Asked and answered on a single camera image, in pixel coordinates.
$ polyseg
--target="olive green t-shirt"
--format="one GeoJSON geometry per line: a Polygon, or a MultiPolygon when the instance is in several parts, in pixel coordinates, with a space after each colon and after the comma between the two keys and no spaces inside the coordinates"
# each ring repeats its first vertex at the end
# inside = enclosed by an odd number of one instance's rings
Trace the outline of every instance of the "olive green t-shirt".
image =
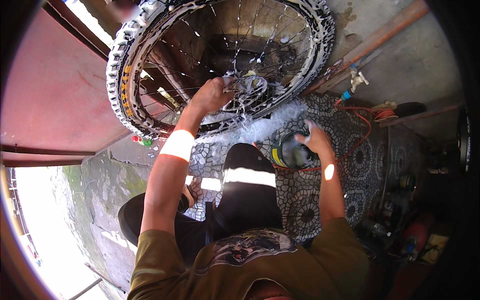
{"type": "Polygon", "coordinates": [[[166,231],[140,234],[129,300],[239,299],[269,279],[295,299],[356,299],[368,272],[361,244],[344,218],[331,220],[303,248],[284,233],[256,229],[203,247],[190,269],[166,231]]]}

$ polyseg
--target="concrete wall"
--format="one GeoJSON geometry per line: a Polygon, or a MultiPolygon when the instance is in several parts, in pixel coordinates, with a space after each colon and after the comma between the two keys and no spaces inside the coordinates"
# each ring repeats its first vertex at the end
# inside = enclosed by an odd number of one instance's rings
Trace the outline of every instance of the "concrete wall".
{"type": "MultiPolygon", "coordinates": [[[[336,23],[336,42],[327,66],[342,58],[412,1],[328,1],[336,23]]],[[[428,110],[463,102],[462,85],[450,45],[428,13],[380,47],[381,53],[361,71],[370,81],[358,87],[356,99],[371,104],[421,102],[428,110]]],[[[331,89],[343,93],[345,79],[331,89]]],[[[421,136],[449,141],[456,136],[456,112],[407,123],[421,136]]]]}

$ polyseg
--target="orange pipe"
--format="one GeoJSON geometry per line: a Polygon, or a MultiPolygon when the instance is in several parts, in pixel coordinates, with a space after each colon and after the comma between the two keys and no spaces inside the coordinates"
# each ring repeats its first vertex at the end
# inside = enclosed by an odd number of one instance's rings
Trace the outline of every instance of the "orange pipe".
{"type": "MultiPolygon", "coordinates": [[[[397,33],[404,30],[412,23],[426,15],[429,11],[430,9],[423,0],[416,0],[415,2],[407,6],[404,10],[396,14],[393,19],[391,19],[382,27],[377,29],[374,33],[369,35],[366,40],[364,40],[355,49],[350,51],[350,53],[345,55],[343,57],[342,65],[335,71],[334,76],[345,70],[350,65],[357,62],[359,59],[366,56],[373,50],[377,49],[383,43],[394,37],[397,33]]],[[[306,89],[303,90],[300,96],[305,96],[311,93],[313,90],[315,90],[325,82],[326,79],[324,77],[316,79],[306,89]]]]}

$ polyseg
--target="blue hose connector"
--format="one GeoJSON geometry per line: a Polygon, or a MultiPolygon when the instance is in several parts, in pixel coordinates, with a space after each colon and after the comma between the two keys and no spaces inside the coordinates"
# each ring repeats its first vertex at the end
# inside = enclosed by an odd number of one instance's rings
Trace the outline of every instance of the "blue hose connector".
{"type": "Polygon", "coordinates": [[[343,92],[343,94],[342,94],[342,96],[340,97],[340,99],[341,99],[342,102],[343,102],[343,101],[345,101],[345,100],[350,99],[350,98],[353,96],[353,94],[354,94],[354,93],[352,92],[352,90],[351,90],[351,89],[348,89],[348,90],[346,90],[345,92],[343,92]]]}

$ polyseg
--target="orange extension cord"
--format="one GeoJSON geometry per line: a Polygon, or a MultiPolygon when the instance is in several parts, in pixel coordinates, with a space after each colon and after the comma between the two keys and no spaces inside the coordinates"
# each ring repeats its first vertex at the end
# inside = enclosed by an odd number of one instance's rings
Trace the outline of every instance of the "orange extension cord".
{"type": "MultiPolygon", "coordinates": [[[[363,142],[367,137],[368,135],[372,132],[372,125],[370,124],[370,122],[368,122],[367,119],[365,119],[364,117],[362,117],[359,113],[358,113],[358,109],[363,109],[363,110],[366,110],[367,112],[373,114],[375,116],[375,120],[380,120],[380,119],[384,119],[384,118],[387,118],[387,117],[390,117],[390,116],[394,116],[395,113],[393,112],[393,109],[391,108],[379,108],[379,109],[370,109],[370,108],[361,108],[361,107],[339,107],[338,104],[340,104],[340,102],[342,102],[341,99],[339,99],[336,103],[335,103],[335,107],[338,108],[338,109],[352,109],[353,112],[362,120],[364,120],[367,125],[368,125],[368,132],[366,135],[364,135],[364,137],[362,137],[362,139],[360,139],[358,141],[358,143],[356,143],[345,155],[343,155],[341,158],[337,159],[335,162],[338,163],[342,160],[344,160],[350,153],[353,152],[353,150],[355,150],[355,148],[357,148],[361,142],[363,142]]],[[[285,168],[285,167],[282,167],[282,166],[278,166],[276,164],[272,164],[275,168],[279,168],[279,169],[284,169],[284,170],[291,170],[291,171],[315,171],[315,170],[321,170],[322,167],[316,167],[316,168],[308,168],[308,169],[301,169],[301,170],[294,170],[294,169],[290,169],[290,168],[285,168]]]]}

